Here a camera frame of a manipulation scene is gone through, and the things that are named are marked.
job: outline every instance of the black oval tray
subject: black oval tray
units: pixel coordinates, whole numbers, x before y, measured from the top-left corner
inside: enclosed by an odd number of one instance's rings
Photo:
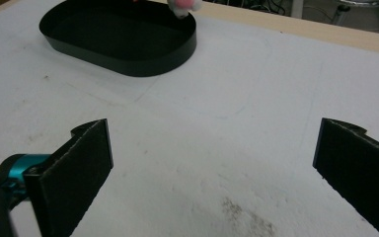
[[[129,76],[173,70],[195,51],[196,23],[178,20],[166,4],[130,0],[67,0],[39,23],[63,53]]]

